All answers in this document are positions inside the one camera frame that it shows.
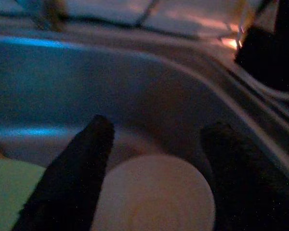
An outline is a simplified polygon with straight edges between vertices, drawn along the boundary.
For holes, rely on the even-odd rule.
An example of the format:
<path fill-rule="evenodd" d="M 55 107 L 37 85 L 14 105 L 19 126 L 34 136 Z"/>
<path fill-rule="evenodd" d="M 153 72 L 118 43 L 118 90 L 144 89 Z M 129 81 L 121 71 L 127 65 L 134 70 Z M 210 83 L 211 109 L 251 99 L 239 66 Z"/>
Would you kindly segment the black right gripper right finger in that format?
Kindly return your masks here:
<path fill-rule="evenodd" d="M 289 178 L 228 124 L 204 127 L 200 142 L 219 204 L 235 231 L 289 231 Z"/>

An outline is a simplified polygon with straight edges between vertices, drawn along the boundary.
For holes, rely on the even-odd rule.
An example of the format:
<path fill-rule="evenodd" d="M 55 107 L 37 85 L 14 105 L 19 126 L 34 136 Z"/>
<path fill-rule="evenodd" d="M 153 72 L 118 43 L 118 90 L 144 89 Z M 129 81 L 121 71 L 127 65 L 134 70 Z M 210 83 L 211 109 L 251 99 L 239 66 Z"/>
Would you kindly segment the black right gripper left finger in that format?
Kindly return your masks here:
<path fill-rule="evenodd" d="M 114 142 L 114 125 L 95 115 L 46 168 L 15 231 L 88 231 Z"/>

